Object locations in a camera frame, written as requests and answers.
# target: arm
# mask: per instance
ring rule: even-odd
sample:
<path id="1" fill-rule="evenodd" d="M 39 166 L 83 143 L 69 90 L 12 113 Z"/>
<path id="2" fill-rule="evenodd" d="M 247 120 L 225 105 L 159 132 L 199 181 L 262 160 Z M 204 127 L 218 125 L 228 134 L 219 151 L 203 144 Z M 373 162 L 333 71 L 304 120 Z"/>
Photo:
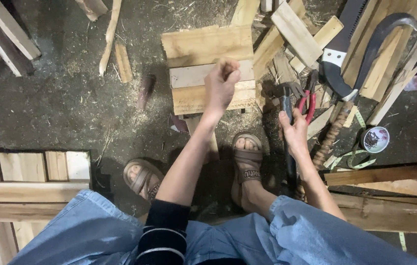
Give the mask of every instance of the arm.
<path id="1" fill-rule="evenodd" d="M 302 116 L 298 108 L 294 108 L 293 116 L 295 122 L 293 125 L 290 125 L 290 120 L 285 111 L 279 113 L 279 125 L 281 127 L 279 133 L 281 137 L 285 135 L 289 145 L 289 152 L 297 162 L 308 204 L 342 220 L 346 220 L 311 161 L 306 144 L 308 124 L 305 117 Z"/>
<path id="2" fill-rule="evenodd" d="M 231 102 L 240 80 L 240 64 L 222 58 L 205 78 L 205 112 L 187 145 L 162 181 L 156 199 L 190 206 L 200 169 L 217 123 Z"/>

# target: denim pant leg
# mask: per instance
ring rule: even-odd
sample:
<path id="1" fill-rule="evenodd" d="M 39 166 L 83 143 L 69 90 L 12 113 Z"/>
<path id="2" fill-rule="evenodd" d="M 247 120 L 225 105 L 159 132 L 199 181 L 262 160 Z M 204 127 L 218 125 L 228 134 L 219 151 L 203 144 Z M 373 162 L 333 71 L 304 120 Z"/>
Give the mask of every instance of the denim pant leg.
<path id="1" fill-rule="evenodd" d="M 268 228 L 256 224 L 256 231 L 275 263 L 417 265 L 417 258 L 382 239 L 286 196 L 270 206 L 270 220 Z"/>
<path id="2" fill-rule="evenodd" d="M 123 264 L 143 224 L 91 190 L 80 191 L 9 265 Z"/>

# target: pliers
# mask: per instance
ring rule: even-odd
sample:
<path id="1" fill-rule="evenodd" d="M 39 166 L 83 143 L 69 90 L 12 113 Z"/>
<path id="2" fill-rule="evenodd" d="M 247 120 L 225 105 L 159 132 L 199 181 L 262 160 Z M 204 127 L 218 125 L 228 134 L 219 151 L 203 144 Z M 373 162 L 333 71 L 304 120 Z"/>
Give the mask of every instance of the pliers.
<path id="1" fill-rule="evenodd" d="M 311 119 L 313 118 L 313 114 L 315 113 L 315 107 L 316 107 L 316 93 L 315 93 L 315 86 L 318 82 L 318 71 L 313 70 L 310 72 L 310 81 L 308 83 L 308 89 L 306 89 L 305 97 L 302 97 L 298 103 L 297 108 L 300 110 L 300 112 L 303 112 L 303 106 L 305 105 L 306 99 L 309 98 L 309 106 L 306 114 L 306 123 L 310 124 Z"/>

